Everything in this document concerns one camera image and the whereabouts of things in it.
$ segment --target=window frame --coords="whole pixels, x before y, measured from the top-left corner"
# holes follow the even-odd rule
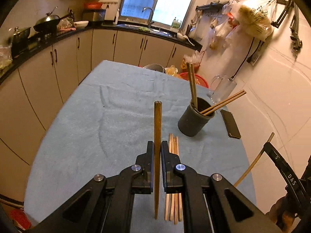
[[[190,13],[191,13],[191,10],[195,4],[195,1],[196,0],[191,0],[190,3],[189,3],[189,6],[188,6],[188,9],[187,9],[187,12],[185,14],[185,17],[183,19],[183,22],[180,26],[180,30],[183,31],[186,29],[186,22],[188,21],[189,19],[189,16],[190,16]],[[158,0],[153,0],[153,5],[152,5],[152,8],[153,10],[155,9],[155,6],[157,4]],[[128,17],[128,16],[121,16],[121,11],[122,11],[122,7],[123,7],[123,3],[124,3],[124,0],[121,0],[120,1],[120,6],[119,6],[119,10],[120,10],[120,15],[119,15],[119,20],[121,21],[125,21],[127,18],[129,19],[129,22],[134,22],[134,23],[141,23],[141,24],[145,24],[147,25],[147,22],[148,20],[150,19],[151,17],[151,14],[149,15],[149,18],[148,19],[142,19],[142,18],[137,18],[137,17]],[[152,24],[153,26],[156,26],[156,27],[161,27],[161,28],[165,28],[165,29],[170,29],[170,25],[168,24],[164,24],[164,23],[160,23],[160,22],[155,22],[154,24]]]

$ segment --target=kitchen cabinet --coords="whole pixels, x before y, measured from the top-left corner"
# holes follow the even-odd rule
[[[195,50],[193,49],[190,49],[188,47],[185,47],[179,44],[175,44],[172,50],[171,56],[169,58],[169,61],[167,63],[167,67],[174,65],[178,69],[178,73],[180,74],[182,72],[180,65],[183,61],[183,56],[185,54],[188,56],[192,56],[192,54],[194,53],[195,53]]]
[[[60,94],[65,103],[79,85],[77,35],[53,44],[53,56]]]
[[[48,47],[18,68],[26,95],[46,130],[63,106],[52,51]]]
[[[29,103],[18,70],[0,85],[0,99],[0,138],[31,165],[45,129]]]
[[[172,53],[174,43],[152,36],[146,36],[143,45],[142,56],[139,66],[144,67],[149,64],[159,64],[166,67]]]
[[[30,169],[0,140],[0,194],[23,201]]]
[[[92,70],[92,37],[93,30],[78,33],[77,35],[77,64],[79,83]]]
[[[92,42],[92,70],[103,60],[114,60],[117,31],[94,29]]]
[[[145,38],[143,34],[118,31],[114,61],[138,66]]]

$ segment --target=black cup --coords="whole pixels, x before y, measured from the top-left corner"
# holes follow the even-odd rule
[[[203,98],[197,98],[196,110],[190,102],[184,114],[178,121],[179,130],[188,137],[193,137],[204,127],[204,125],[215,115],[212,112],[208,116],[200,114],[201,111],[209,108],[211,105]]]

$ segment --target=kitchen sink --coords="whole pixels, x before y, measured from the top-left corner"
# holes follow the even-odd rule
[[[134,24],[128,24],[128,23],[119,24],[118,26],[125,27],[125,28],[131,28],[131,29],[139,29],[143,27],[140,25],[134,25]],[[173,35],[168,32],[164,32],[164,31],[156,30],[156,29],[150,29],[150,33],[161,35],[161,36],[166,36],[166,37],[173,37]]]

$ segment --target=black countertop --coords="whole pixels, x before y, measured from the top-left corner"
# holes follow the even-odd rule
[[[190,39],[190,41],[195,44],[195,46],[192,46],[188,41],[182,41],[176,38],[176,33],[171,32],[171,34],[174,37],[166,37],[162,35],[156,35],[150,32],[144,32],[140,31],[138,29],[132,29],[132,28],[125,28],[118,25],[113,25],[111,22],[105,23],[104,25],[88,25],[84,29],[77,29],[75,31],[69,31],[69,32],[57,32],[56,34],[50,34],[49,36],[40,36],[39,34],[36,34],[28,39],[27,48],[24,49],[24,51],[19,51],[19,54],[14,55],[13,49],[12,49],[12,56],[13,56],[13,62],[11,65],[6,67],[3,70],[0,70],[0,84],[4,82],[4,80],[20,65],[22,65],[25,61],[30,59],[32,56],[37,54],[38,52],[44,50],[45,48],[51,46],[54,43],[57,43],[60,40],[63,40],[69,36],[72,36],[74,34],[77,34],[79,32],[87,31],[90,29],[115,29],[115,30],[121,30],[121,31],[128,31],[128,32],[135,32],[143,35],[149,35],[153,37],[158,37],[164,40],[168,40],[183,46],[186,46],[188,48],[200,51],[202,48],[202,45],[197,43],[195,40]]]

